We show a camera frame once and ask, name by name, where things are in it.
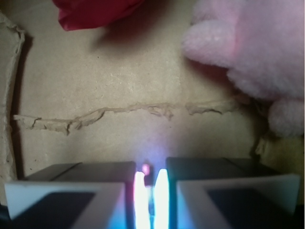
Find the black panel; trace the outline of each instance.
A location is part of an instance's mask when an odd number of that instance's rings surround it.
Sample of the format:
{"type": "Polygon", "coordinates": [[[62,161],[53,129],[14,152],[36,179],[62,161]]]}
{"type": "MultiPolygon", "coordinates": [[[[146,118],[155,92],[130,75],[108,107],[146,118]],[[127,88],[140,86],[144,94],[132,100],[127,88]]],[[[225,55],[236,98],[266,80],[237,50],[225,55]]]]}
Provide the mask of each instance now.
{"type": "Polygon", "coordinates": [[[296,228],[291,216],[254,189],[218,189],[208,194],[234,229],[296,228]]]}
{"type": "Polygon", "coordinates": [[[90,192],[56,192],[46,195],[13,220],[17,229],[67,229],[94,197],[90,192]]]}

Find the glowing light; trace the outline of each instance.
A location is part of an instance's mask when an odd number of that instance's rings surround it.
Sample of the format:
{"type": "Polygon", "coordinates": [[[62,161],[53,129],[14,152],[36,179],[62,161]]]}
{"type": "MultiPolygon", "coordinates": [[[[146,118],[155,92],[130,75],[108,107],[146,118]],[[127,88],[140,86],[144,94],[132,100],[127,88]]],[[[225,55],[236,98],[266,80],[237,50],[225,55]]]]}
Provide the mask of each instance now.
{"type": "Polygon", "coordinates": [[[154,188],[155,229],[168,229],[169,189],[166,169],[160,169],[154,188]]]}
{"type": "Polygon", "coordinates": [[[144,185],[144,173],[136,172],[134,176],[134,211],[137,229],[150,229],[148,196],[144,185]]]}

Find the plush ear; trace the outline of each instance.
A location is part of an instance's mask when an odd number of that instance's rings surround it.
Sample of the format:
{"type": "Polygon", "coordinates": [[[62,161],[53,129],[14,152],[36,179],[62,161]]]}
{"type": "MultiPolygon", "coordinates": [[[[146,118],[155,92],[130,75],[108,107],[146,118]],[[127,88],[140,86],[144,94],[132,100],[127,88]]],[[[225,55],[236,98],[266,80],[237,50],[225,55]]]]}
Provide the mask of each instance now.
{"type": "Polygon", "coordinates": [[[200,0],[194,5],[192,23],[222,20],[236,24],[246,0],[200,0]]]}
{"type": "Polygon", "coordinates": [[[304,134],[304,100],[275,101],[269,110],[270,129],[281,137],[304,134]]]}
{"type": "Polygon", "coordinates": [[[230,67],[235,47],[235,28],[224,21],[202,21],[184,35],[183,53],[203,64],[230,67]]]}

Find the torn cardboard edge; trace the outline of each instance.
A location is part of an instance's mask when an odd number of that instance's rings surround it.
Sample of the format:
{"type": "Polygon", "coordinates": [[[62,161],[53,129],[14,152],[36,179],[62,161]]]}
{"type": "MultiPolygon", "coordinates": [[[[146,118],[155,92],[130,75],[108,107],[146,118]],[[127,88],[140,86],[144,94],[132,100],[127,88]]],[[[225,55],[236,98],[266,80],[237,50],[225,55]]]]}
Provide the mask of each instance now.
{"type": "Polygon", "coordinates": [[[76,117],[74,119],[42,119],[40,117],[30,117],[25,115],[14,115],[13,120],[17,121],[23,128],[30,130],[51,130],[62,132],[68,135],[73,130],[79,130],[83,126],[89,126],[101,119],[106,112],[128,113],[137,110],[146,110],[152,115],[166,117],[169,121],[173,117],[173,109],[184,108],[190,115],[203,114],[205,112],[217,112],[224,114],[232,112],[240,107],[241,103],[236,97],[230,100],[205,102],[205,103],[186,103],[181,104],[135,104],[123,108],[104,107],[94,112],[76,117]]]}
{"type": "Polygon", "coordinates": [[[0,91],[0,202],[6,204],[4,197],[4,182],[17,179],[15,157],[11,139],[10,110],[13,98],[16,72],[19,62],[21,49],[25,40],[25,32],[11,22],[0,11],[0,29],[2,36],[7,40],[1,40],[0,45],[11,45],[10,51],[1,55],[5,69],[0,72],[1,91],[0,91]]]}

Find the pink plush toy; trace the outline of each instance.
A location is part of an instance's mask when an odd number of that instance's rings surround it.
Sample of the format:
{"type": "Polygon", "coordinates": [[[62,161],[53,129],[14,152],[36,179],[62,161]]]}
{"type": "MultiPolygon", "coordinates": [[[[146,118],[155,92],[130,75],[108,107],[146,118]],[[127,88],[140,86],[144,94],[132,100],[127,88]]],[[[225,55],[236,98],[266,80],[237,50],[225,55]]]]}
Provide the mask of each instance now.
{"type": "Polygon", "coordinates": [[[201,0],[183,39],[184,54],[228,68],[243,92],[273,101],[269,126],[304,133],[304,0],[201,0]]]}

